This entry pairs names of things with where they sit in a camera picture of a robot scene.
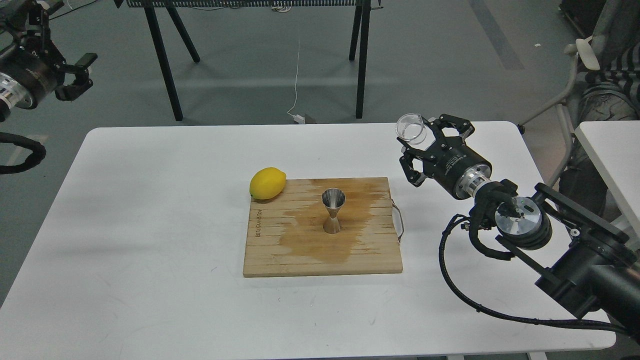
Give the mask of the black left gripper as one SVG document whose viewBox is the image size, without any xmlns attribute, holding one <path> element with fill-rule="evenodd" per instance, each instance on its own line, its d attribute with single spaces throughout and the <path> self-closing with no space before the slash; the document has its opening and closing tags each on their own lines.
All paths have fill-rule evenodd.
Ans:
<svg viewBox="0 0 640 360">
<path fill-rule="evenodd" d="M 51 40 L 50 16 L 64 5 L 63 0 L 2 0 L 1 33 L 13 38 L 1 50 L 2 111 L 36 109 L 53 91 L 59 101 L 74 101 L 93 86 L 90 66 L 98 54 L 86 53 L 66 64 Z M 71 84 L 64 84 L 66 75 L 74 76 Z"/>
</svg>

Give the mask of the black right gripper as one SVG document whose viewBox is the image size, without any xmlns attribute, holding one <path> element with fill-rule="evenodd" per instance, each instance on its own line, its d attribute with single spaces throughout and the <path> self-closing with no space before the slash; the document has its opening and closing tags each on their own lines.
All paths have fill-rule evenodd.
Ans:
<svg viewBox="0 0 640 360">
<path fill-rule="evenodd" d="M 489 180 L 493 172 L 490 162 L 466 145 L 466 139 L 475 132 L 473 123 L 450 114 L 423 117 L 422 122 L 432 132 L 434 141 L 426 150 L 401 150 L 398 161 L 407 181 L 420 187 L 431 178 L 454 199 L 473 198 L 472 183 L 478 178 Z M 423 163 L 423 172 L 415 169 L 414 160 Z"/>
</svg>

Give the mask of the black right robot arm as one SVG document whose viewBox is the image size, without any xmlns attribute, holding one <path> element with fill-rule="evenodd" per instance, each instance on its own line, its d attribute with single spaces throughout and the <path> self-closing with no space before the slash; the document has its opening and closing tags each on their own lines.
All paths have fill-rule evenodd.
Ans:
<svg viewBox="0 0 640 360">
<path fill-rule="evenodd" d="M 432 180 L 457 200 L 467 215 L 455 214 L 441 235 L 438 263 L 458 299 L 476 312 L 531 325 L 599 330 L 639 340 L 639 272 L 628 235 L 582 205 L 542 183 L 515 126 L 441 114 L 402 115 L 396 125 L 399 162 L 414 187 Z M 466 296 L 446 264 L 446 244 L 455 227 L 486 258 L 521 260 L 535 285 L 571 315 L 538 319 L 505 314 Z"/>
</svg>

